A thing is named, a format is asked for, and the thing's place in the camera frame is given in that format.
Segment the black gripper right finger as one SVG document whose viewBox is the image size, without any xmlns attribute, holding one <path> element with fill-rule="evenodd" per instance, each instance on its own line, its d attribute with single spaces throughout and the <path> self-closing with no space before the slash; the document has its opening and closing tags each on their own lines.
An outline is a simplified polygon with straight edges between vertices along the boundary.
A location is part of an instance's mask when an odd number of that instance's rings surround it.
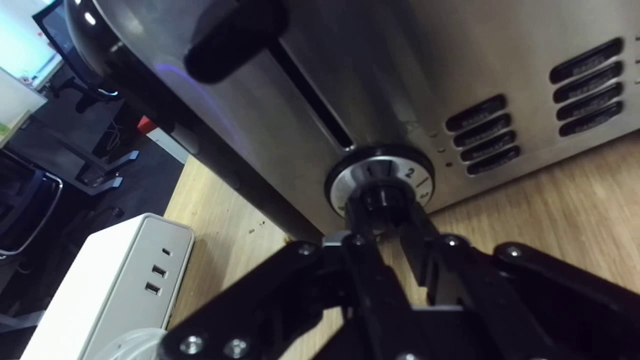
<svg viewBox="0 0 640 360">
<path fill-rule="evenodd" d="M 393 217 L 427 302 L 471 320 L 492 360 L 640 360 L 639 293 L 523 243 L 486 255 L 416 203 Z"/>
</svg>

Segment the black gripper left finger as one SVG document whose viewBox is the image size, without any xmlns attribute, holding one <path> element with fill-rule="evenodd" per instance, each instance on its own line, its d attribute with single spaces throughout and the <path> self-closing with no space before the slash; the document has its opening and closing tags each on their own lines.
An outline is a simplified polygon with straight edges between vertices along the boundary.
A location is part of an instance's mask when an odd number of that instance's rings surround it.
<svg viewBox="0 0 640 360">
<path fill-rule="evenodd" d="M 347 236 L 336 246 L 284 246 L 175 326 L 159 358 L 275 360 L 328 308 L 347 316 L 331 355 L 394 360 L 404 348 L 396 334 L 404 300 L 393 270 L 376 244 Z"/>
</svg>

